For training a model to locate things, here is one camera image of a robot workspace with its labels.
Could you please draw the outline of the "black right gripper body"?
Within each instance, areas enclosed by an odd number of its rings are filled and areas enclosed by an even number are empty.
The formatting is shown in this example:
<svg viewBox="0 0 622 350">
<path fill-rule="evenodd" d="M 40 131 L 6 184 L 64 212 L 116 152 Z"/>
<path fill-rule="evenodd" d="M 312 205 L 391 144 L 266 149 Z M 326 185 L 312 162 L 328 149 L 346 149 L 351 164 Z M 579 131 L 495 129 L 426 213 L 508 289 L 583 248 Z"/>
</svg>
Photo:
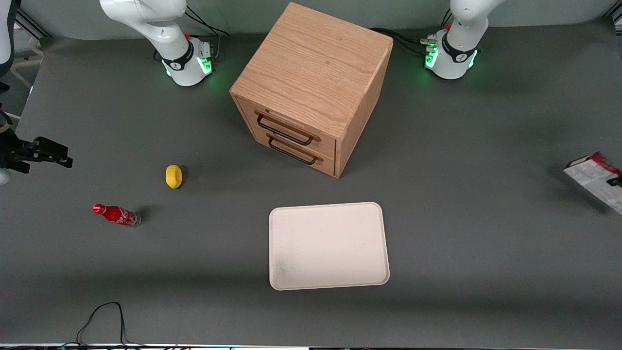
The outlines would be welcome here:
<svg viewBox="0 0 622 350">
<path fill-rule="evenodd" d="M 0 168 L 12 169 L 22 174 L 30 172 L 26 161 L 34 159 L 35 141 L 21 140 L 14 130 L 5 130 L 0 134 Z"/>
</svg>

